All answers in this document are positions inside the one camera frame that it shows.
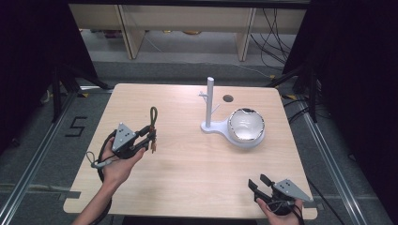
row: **black strap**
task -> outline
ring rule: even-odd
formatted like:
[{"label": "black strap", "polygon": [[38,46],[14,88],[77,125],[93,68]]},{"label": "black strap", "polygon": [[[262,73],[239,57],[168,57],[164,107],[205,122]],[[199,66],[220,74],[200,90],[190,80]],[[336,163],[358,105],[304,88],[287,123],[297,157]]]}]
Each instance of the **black strap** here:
[{"label": "black strap", "polygon": [[[116,135],[117,130],[115,129],[114,132],[112,132],[108,138],[106,138],[105,142],[103,143],[100,151],[99,151],[99,163],[102,162],[102,155],[103,152],[105,150],[105,146],[108,143],[108,141],[114,137]],[[103,172],[102,169],[97,169],[97,172],[99,173],[99,179],[101,182],[103,182],[104,176],[103,176]],[[111,200],[108,202],[108,204],[106,205],[106,208],[102,211],[102,213],[93,221],[90,223],[90,225],[97,225],[99,224],[105,217],[106,215],[108,215],[109,210],[111,209],[111,205],[112,205],[112,198]]]}]

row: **white stand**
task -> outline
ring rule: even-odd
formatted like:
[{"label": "white stand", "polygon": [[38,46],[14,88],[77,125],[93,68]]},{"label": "white stand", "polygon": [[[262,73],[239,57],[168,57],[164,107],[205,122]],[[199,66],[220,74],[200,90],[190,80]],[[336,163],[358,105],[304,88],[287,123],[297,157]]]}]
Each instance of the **white stand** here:
[{"label": "white stand", "polygon": [[235,141],[229,134],[228,131],[228,120],[226,118],[224,121],[212,122],[211,121],[211,114],[212,111],[212,102],[213,102],[213,86],[214,86],[214,79],[211,77],[207,78],[207,94],[201,93],[199,96],[205,98],[205,102],[207,104],[206,108],[206,121],[202,122],[201,129],[204,133],[218,133],[223,135],[230,143],[241,147],[241,148],[254,148],[264,139],[264,132],[261,136],[254,140],[253,142],[237,142]]}]

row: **aluminum rail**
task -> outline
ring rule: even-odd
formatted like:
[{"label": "aluminum rail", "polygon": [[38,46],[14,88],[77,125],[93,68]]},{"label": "aluminum rail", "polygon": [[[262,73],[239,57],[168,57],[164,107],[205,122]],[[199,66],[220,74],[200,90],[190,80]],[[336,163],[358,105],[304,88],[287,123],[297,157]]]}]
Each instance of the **aluminum rail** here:
[{"label": "aluminum rail", "polygon": [[12,218],[14,217],[18,207],[20,206],[23,200],[26,191],[29,188],[30,182],[37,173],[38,168],[41,165],[41,162],[43,161],[47,152],[49,151],[50,146],[54,140],[55,134],[57,133],[60,125],[63,122],[65,114],[68,111],[68,108],[70,107],[71,103],[75,98],[77,98],[77,93],[68,94],[63,104],[64,111],[59,115],[58,119],[51,124],[44,139],[41,141],[38,150],[36,151],[35,155],[33,155],[28,166],[23,172],[23,176],[20,178],[18,184],[15,186],[11,194],[8,196],[6,203],[1,208],[0,221],[2,225],[9,224]]}]

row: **human hand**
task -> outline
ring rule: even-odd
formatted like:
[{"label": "human hand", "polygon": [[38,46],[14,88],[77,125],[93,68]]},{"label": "human hand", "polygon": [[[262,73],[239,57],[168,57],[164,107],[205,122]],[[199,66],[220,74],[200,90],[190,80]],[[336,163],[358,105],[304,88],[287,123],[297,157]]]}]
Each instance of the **human hand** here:
[{"label": "human hand", "polygon": [[[286,216],[278,216],[272,213],[269,209],[268,205],[260,198],[256,199],[258,206],[260,206],[261,210],[266,214],[268,221],[271,225],[299,225],[299,219],[295,214],[289,213]],[[302,200],[295,200],[294,210],[298,215],[301,215],[302,210]]]},{"label": "human hand", "polygon": [[[114,155],[112,151],[112,144],[115,137],[111,138],[105,145],[102,160]],[[103,185],[110,185],[118,188],[123,182],[125,182],[129,176],[132,167],[137,163],[144,155],[145,149],[140,149],[134,157],[127,159],[119,159],[117,156],[111,157],[113,161],[111,164],[106,165],[103,169],[104,181]]]}]

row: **finger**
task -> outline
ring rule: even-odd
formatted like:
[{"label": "finger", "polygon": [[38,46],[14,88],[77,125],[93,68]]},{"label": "finger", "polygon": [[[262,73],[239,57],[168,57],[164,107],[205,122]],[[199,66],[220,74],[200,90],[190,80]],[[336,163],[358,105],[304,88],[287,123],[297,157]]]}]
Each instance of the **finger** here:
[{"label": "finger", "polygon": [[257,198],[255,201],[258,203],[258,206],[260,206],[260,209],[263,211],[263,213],[265,213],[266,216],[268,217],[268,213],[270,213],[270,211],[266,202],[264,202],[260,198]]},{"label": "finger", "polygon": [[108,140],[108,142],[105,144],[105,148],[103,149],[102,153],[102,159],[104,160],[105,158],[111,156],[113,154],[112,152],[112,145],[114,144],[115,137],[112,137]]},{"label": "finger", "polygon": [[138,152],[134,155],[134,157],[130,158],[130,160],[133,161],[135,164],[144,156],[144,152],[145,152],[145,148],[143,147],[140,150],[138,150]]},{"label": "finger", "polygon": [[298,207],[298,209],[297,209],[297,207],[295,207],[295,211],[297,213],[300,213],[300,211],[302,211],[302,200],[296,199],[295,200],[295,205]]}]

